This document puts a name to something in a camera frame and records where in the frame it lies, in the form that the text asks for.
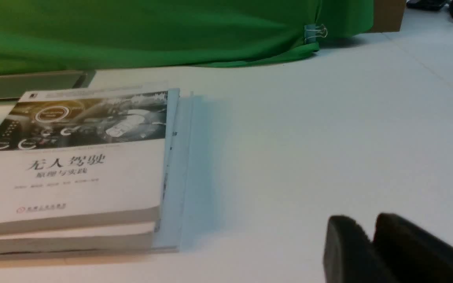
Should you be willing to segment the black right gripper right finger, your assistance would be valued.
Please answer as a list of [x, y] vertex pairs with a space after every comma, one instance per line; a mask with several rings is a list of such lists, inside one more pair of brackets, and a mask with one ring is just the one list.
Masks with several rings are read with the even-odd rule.
[[453, 283], [453, 246], [394, 213], [376, 218], [373, 246], [401, 283]]

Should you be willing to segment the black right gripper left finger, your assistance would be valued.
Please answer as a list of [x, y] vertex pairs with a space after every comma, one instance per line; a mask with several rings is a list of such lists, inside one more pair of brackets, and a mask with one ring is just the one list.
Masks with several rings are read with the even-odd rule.
[[326, 283], [396, 283], [357, 222], [345, 215], [328, 219], [322, 266]]

